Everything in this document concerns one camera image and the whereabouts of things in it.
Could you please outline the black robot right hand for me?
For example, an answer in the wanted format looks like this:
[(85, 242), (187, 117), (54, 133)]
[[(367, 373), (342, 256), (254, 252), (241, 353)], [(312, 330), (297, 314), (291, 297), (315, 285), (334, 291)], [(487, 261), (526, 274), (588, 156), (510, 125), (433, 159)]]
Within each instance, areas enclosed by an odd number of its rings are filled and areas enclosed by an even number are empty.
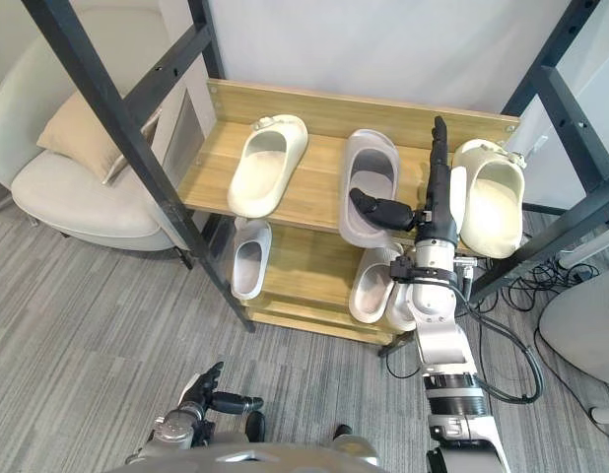
[(415, 242), (424, 239), (458, 244), (457, 224), (451, 213), (451, 169), (447, 157), (447, 128), (441, 116), (434, 119), (430, 153), (430, 175), (425, 206), (413, 211), (410, 206), (367, 195), (353, 187), (349, 196), (358, 213), (370, 224), (385, 230), (410, 232), (416, 228)]

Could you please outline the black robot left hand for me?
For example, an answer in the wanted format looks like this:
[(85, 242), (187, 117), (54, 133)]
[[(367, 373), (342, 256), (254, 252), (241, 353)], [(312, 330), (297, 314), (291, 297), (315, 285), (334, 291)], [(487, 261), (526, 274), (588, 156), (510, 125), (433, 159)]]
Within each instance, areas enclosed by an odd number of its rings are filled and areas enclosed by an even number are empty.
[(195, 373), (186, 383), (178, 400), (178, 407), (190, 407), (204, 419), (209, 410), (230, 415), (243, 415), (261, 409), (264, 400), (236, 393), (217, 391), (218, 380), (224, 367), (217, 362), (206, 372)]

